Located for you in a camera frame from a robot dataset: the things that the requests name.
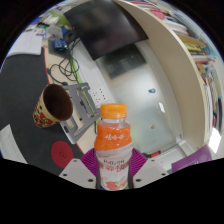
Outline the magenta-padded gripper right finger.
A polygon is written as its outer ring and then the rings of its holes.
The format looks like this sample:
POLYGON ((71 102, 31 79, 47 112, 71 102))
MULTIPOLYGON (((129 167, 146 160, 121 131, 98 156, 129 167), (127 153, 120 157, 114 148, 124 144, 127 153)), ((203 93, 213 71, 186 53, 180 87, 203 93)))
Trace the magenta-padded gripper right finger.
POLYGON ((132 150, 128 173, 130 189, 141 188, 166 176, 167 171, 155 159, 148 159, 137 149, 132 150))

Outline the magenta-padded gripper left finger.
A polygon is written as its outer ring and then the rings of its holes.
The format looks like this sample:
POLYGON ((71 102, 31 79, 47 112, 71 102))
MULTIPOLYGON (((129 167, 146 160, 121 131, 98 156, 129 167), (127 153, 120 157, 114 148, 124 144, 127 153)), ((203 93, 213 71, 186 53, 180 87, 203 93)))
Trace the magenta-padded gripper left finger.
POLYGON ((80 159, 73 158, 60 173, 60 177, 80 187, 99 189, 100 173, 95 150, 89 150, 80 159))

